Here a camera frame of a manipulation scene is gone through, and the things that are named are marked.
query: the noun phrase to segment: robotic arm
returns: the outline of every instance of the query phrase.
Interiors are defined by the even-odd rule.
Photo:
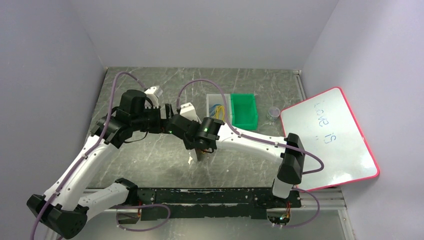
[[[109,187],[96,193],[82,196],[104,160],[110,158],[136,131],[173,134],[183,140],[188,150],[200,149],[213,153],[217,148],[234,149],[276,162],[280,167],[272,186],[272,194],[279,198],[287,198],[292,186],[301,183],[305,155],[277,146],[278,143],[286,143],[303,149],[297,135],[290,133],[284,138],[239,129],[243,134],[248,133],[258,139],[272,140],[276,144],[271,146],[249,140],[234,134],[221,120],[205,117],[200,122],[191,103],[183,104],[179,114],[174,114],[171,105],[165,104],[165,116],[162,118],[158,101],[160,94],[162,90],[158,86],[153,86],[145,92],[133,89],[125,92],[119,106],[113,109],[115,116],[111,117],[100,144],[90,154],[85,155],[87,149],[98,142],[106,117],[97,121],[83,149],[65,173],[43,195],[33,194],[27,201],[29,209],[38,216],[46,205],[46,200],[52,195],[57,196],[46,207],[40,222],[65,239],[70,239],[82,230],[88,220],[104,210],[116,205],[137,205],[138,186],[124,178],[116,180]],[[60,192],[57,192],[59,184],[78,164],[81,156],[84,160],[71,174]]]

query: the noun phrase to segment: gray wall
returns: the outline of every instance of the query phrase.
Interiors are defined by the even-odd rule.
[[[26,207],[84,143],[104,68],[67,0],[0,1],[0,239],[28,239]]]
[[[338,0],[71,0],[105,66],[300,69]]]
[[[380,165],[342,187],[358,240],[424,236],[423,13],[422,0],[340,0],[303,68],[308,96],[344,90]]]

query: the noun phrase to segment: floor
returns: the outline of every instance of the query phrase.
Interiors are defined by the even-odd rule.
[[[267,119],[271,106],[280,109],[302,100],[296,78],[291,70],[237,68],[175,68],[175,67],[110,67],[107,71],[90,129],[105,116],[112,80],[120,71],[131,72],[147,87],[159,85],[163,89],[160,103],[171,103],[176,109],[176,98],[181,87],[190,80],[206,78],[215,81],[225,93],[254,93],[258,111],[258,132],[282,136],[280,121]],[[124,76],[117,83],[114,106],[129,89],[140,89],[132,78]],[[183,92],[181,103],[191,102],[202,119],[206,116],[206,94],[217,94],[214,86],[196,82]],[[130,140],[140,139],[137,132]],[[139,187],[217,188],[270,187],[278,165],[247,153],[218,149],[204,154],[199,161],[189,163],[189,152],[183,142],[173,135],[149,134],[146,139],[124,144],[99,169],[89,188],[105,188],[124,177]]]

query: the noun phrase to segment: green plastic tray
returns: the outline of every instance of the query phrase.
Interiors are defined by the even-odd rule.
[[[255,95],[231,94],[232,125],[244,130],[258,128],[258,110],[256,109]]]

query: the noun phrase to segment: gray marble surface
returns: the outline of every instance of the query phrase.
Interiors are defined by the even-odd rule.
[[[225,93],[254,93],[258,111],[258,132],[282,136],[280,121],[267,119],[271,106],[280,109],[301,101],[296,78],[291,70],[237,68],[175,68],[175,67],[111,67],[107,71],[90,129],[107,113],[112,80],[116,73],[127,71],[138,77],[147,87],[159,85],[163,89],[160,103],[171,103],[176,109],[176,98],[181,87],[193,79],[215,81]],[[130,77],[118,80],[114,106],[128,89],[140,89]],[[181,104],[191,102],[202,119],[206,116],[206,94],[219,93],[208,83],[196,82],[186,88]],[[129,140],[140,139],[144,132],[136,132]],[[235,150],[218,149],[212,154],[201,154],[189,164],[189,152],[183,142],[173,135],[149,134],[146,139],[124,144],[118,153],[107,160],[88,185],[105,188],[124,177],[139,187],[219,188],[271,186],[278,165],[258,156]]]

